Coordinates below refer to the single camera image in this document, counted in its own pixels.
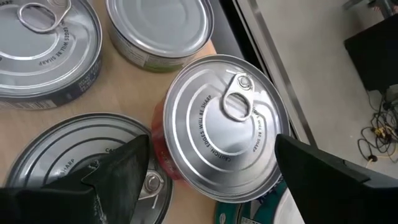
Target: pull tab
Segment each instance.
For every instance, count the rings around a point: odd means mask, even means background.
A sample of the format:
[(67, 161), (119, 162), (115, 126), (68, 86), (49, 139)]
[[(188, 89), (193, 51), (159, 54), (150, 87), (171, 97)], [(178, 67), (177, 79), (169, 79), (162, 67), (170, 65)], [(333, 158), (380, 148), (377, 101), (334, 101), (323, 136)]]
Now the pull tab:
[(162, 190), (163, 185), (164, 180), (160, 174), (154, 170), (148, 170), (138, 200), (157, 196)]
[[(233, 114), (231, 114), (226, 106), (226, 99), (232, 94), (236, 94), (241, 96), (245, 103), (248, 106), (248, 109), (246, 111), (246, 114), (244, 117), (238, 117)], [(243, 122), (250, 118), (251, 113), (253, 111), (253, 100), (254, 100), (254, 82), (253, 79), (247, 75), (246, 73), (238, 73), (234, 76), (232, 79), (231, 83), (229, 84), (229, 87), (226, 91), (226, 93), (223, 96), (223, 109), (225, 113), (235, 121)]]
[[(71, 0), (34, 0), (34, 1), (35, 2), (30, 2), (30, 3), (22, 5), (18, 10), (17, 15), (18, 15), (19, 21), (24, 26), (26, 26), (31, 31), (34, 31), (34, 32), (40, 33), (40, 34), (50, 32), (50, 31), (54, 30), (55, 28), (57, 28), (59, 23), (67, 15), (70, 8), (72, 7)], [(33, 26), (31, 23), (26, 21), (23, 17), (23, 12), (28, 7), (42, 7), (44, 9), (46, 9), (48, 12), (50, 12), (53, 15), (54, 24), (52, 24), (51, 27), (44, 28), (44, 29)]]

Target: can label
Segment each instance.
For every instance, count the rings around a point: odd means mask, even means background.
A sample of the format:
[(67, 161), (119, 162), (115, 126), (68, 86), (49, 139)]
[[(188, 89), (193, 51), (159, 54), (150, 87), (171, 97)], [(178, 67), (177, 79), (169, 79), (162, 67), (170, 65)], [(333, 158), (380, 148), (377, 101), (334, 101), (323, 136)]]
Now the can label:
[(163, 132), (163, 106), (165, 98), (156, 105), (154, 117), (152, 119), (152, 142), (154, 143), (154, 150), (156, 158), (162, 166), (163, 170), (173, 180), (180, 180), (182, 176), (174, 163), (169, 149), (167, 148), (166, 140)]
[(110, 37), (116, 49), (123, 56), (150, 72), (172, 72), (179, 70), (194, 57), (194, 55), (191, 55), (183, 58), (165, 58), (146, 53), (124, 38), (114, 26), (111, 26)]
[(77, 81), (71, 85), (44, 96), (33, 98), (0, 98), (0, 108), (42, 110), (62, 106), (77, 99), (92, 86), (100, 74), (102, 66), (99, 56), (94, 65)]
[(261, 224), (261, 223), (242, 217), (241, 224)]

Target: table surface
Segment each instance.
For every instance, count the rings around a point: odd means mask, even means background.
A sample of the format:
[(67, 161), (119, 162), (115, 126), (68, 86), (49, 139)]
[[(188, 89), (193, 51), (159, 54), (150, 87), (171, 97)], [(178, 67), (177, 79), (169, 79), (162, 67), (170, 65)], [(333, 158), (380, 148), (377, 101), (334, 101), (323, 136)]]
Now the table surface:
[[(43, 111), (0, 111), (0, 179), (23, 148), (42, 131), (59, 121), (83, 113), (121, 113), (150, 127), (155, 105), (164, 97), (173, 73), (150, 73), (127, 62), (114, 49), (107, 32), (109, 20), (104, 1), (94, 5), (103, 27), (103, 67), (94, 85), (79, 99)], [(197, 57), (215, 54), (209, 42)], [(165, 223), (213, 223), (215, 201), (202, 195), (181, 181), (175, 182), (174, 196)]]

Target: red can label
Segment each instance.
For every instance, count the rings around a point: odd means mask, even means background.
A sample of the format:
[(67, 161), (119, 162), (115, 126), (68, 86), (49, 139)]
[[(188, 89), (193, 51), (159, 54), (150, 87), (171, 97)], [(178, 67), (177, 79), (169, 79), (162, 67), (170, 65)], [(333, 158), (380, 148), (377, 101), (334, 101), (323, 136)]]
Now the red can label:
[(154, 116), (152, 118), (152, 142), (154, 143), (157, 160), (166, 171), (167, 175), (173, 180), (180, 180), (182, 176), (174, 163), (163, 132), (163, 108), (165, 98), (156, 105)]

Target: tin can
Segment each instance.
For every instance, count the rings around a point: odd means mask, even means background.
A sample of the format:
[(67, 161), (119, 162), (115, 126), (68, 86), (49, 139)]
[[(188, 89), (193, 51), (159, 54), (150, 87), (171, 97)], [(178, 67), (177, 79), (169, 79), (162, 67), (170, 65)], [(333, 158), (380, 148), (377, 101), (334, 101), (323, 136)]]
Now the tin can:
[(181, 69), (213, 33), (207, 0), (106, 0), (115, 48), (150, 72)]
[[(119, 114), (90, 113), (67, 119), (44, 131), (25, 148), (7, 177), (6, 187), (48, 184), (141, 134), (150, 131), (140, 122)], [(151, 153), (147, 177), (151, 175), (151, 181), (159, 175), (161, 181), (154, 183), (162, 183), (162, 188), (155, 197), (144, 195), (147, 198), (137, 202), (131, 223), (162, 223), (171, 203), (173, 182)]]
[(210, 55), (177, 75), (152, 120), (166, 173), (220, 202), (258, 198), (279, 180), (276, 135), (289, 134), (277, 90), (256, 67)]
[[(49, 109), (82, 95), (101, 69), (102, 31), (86, 1), (72, 8), (52, 32), (39, 34), (17, 17), (23, 0), (0, 0), (0, 108)], [(29, 8), (24, 18), (49, 27), (45, 11)]]
[(285, 191), (280, 199), (274, 217), (274, 224), (305, 224), (289, 189)]
[(283, 182), (260, 200), (246, 203), (218, 202), (216, 224), (304, 224), (290, 191)]

